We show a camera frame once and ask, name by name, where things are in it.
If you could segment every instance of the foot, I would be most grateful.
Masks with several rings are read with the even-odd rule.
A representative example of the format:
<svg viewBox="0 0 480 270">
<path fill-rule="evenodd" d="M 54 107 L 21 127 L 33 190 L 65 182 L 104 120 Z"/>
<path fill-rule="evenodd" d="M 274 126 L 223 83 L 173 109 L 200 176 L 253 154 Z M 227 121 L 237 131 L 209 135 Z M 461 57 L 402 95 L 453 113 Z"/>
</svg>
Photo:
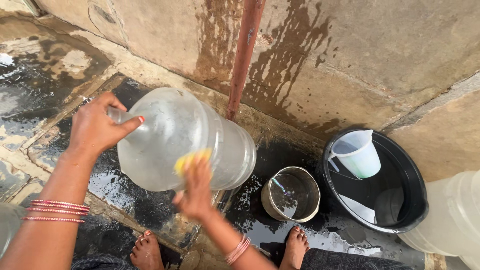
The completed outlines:
<svg viewBox="0 0 480 270">
<path fill-rule="evenodd" d="M 135 241 L 130 260 L 140 270 L 165 270 L 155 235 L 147 230 Z"/>
<path fill-rule="evenodd" d="M 305 231 L 301 230 L 298 226 L 293 227 L 290 230 L 287 248 L 285 249 L 285 254 L 280 264 L 280 270 L 300 269 L 303 256 L 309 249 L 310 247 L 308 246 Z"/>
</svg>

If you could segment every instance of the hand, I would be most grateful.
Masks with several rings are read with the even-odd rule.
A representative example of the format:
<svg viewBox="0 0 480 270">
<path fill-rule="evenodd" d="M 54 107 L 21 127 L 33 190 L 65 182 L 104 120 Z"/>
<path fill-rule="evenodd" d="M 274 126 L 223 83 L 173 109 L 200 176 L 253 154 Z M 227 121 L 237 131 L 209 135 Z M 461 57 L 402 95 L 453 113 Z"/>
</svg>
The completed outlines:
<svg viewBox="0 0 480 270">
<path fill-rule="evenodd" d="M 143 116 L 133 117 L 123 124 L 116 124 L 107 116 L 107 107 L 127 110 L 118 98 L 107 92 L 81 106 L 73 116 L 70 134 L 70 151 L 98 156 L 105 149 L 114 146 L 130 132 L 139 127 Z"/>
<path fill-rule="evenodd" d="M 183 169 L 187 192 L 179 191 L 172 203 L 188 218 L 204 222 L 215 211 L 210 191 L 210 161 L 206 158 L 195 158 L 192 163 L 185 164 Z"/>
</svg>

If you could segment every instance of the patterned fabric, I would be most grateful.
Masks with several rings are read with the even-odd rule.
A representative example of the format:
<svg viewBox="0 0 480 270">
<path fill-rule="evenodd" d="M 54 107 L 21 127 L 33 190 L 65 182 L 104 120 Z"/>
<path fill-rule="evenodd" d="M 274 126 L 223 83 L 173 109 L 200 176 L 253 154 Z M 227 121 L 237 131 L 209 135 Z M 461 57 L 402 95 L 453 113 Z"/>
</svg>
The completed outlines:
<svg viewBox="0 0 480 270">
<path fill-rule="evenodd" d="M 303 257 L 301 270 L 414 270 L 394 260 L 311 248 Z"/>
<path fill-rule="evenodd" d="M 125 260 L 103 254 L 73 259 L 72 270 L 138 270 Z"/>
</svg>

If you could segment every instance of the yellow sponge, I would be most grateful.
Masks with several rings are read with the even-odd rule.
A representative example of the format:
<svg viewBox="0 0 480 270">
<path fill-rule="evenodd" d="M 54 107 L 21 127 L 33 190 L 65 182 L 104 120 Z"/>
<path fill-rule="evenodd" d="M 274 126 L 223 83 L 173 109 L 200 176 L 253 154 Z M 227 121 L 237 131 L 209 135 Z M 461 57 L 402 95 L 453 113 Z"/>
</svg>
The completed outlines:
<svg viewBox="0 0 480 270">
<path fill-rule="evenodd" d="M 184 173 L 183 166 L 185 164 L 189 164 L 190 162 L 192 162 L 192 160 L 195 157 L 210 159 L 211 155 L 212 155 L 212 149 L 211 148 L 200 149 L 196 152 L 188 153 L 188 154 L 186 154 L 182 157 L 179 157 L 179 159 L 177 159 L 177 162 L 175 163 L 175 166 L 173 166 L 173 170 L 175 171 L 175 173 L 178 176 L 183 177 L 183 173 Z"/>
</svg>

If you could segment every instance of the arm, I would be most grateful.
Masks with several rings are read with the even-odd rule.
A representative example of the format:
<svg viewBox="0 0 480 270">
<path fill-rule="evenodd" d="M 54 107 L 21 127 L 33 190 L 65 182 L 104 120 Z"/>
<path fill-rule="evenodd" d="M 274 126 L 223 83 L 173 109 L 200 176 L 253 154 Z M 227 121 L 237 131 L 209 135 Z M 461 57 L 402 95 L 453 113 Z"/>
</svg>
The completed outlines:
<svg viewBox="0 0 480 270">
<path fill-rule="evenodd" d="M 126 110 L 112 93 L 105 93 L 73 116 L 69 147 L 60 156 L 38 199 L 83 204 L 97 157 L 142 124 L 134 117 L 116 125 L 106 115 L 108 105 Z M 29 212 L 28 216 L 79 218 L 47 212 Z M 77 230 L 75 222 L 24 221 L 0 260 L 0 269 L 70 269 Z"/>
<path fill-rule="evenodd" d="M 242 235 L 211 206 L 210 163 L 206 159 L 197 159 L 186 166 L 188 167 L 184 170 L 187 193 L 178 192 L 173 198 L 173 203 L 187 217 L 203 224 L 208 236 L 223 254 L 232 252 L 242 240 Z M 252 246 L 249 246 L 231 266 L 236 270 L 276 269 L 273 263 Z"/>
</svg>

